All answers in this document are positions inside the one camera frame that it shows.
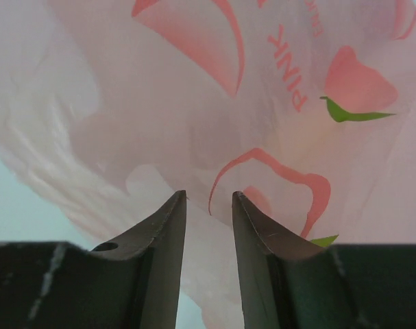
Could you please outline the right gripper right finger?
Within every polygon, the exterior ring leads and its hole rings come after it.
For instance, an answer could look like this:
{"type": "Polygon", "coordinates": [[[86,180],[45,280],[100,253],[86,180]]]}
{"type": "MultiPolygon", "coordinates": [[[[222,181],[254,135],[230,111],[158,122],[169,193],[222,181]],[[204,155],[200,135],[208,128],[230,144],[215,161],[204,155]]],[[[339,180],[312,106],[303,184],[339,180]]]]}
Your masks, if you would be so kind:
{"type": "Polygon", "coordinates": [[[241,192],[232,222],[246,328],[416,328],[416,245],[322,248],[241,192]]]}

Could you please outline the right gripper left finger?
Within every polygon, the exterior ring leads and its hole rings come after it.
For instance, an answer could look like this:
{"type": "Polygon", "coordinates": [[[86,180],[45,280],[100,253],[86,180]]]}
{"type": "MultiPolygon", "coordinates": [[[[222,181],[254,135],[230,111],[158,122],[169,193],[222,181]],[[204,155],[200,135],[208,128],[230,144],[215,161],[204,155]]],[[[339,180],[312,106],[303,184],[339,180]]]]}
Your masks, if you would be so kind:
{"type": "Polygon", "coordinates": [[[186,193],[88,251],[66,241],[0,243],[0,328],[173,328],[186,193]]]}

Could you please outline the pink plastic bag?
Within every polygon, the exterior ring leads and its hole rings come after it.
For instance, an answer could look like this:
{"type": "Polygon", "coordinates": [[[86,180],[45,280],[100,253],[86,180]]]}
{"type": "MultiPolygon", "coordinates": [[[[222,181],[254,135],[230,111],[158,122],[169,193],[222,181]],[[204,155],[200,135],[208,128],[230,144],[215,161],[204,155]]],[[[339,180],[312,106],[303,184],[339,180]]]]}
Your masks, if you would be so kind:
{"type": "Polygon", "coordinates": [[[242,328],[234,191],[309,241],[416,243],[416,4],[0,1],[0,159],[96,241],[186,191],[181,288],[242,328]]]}

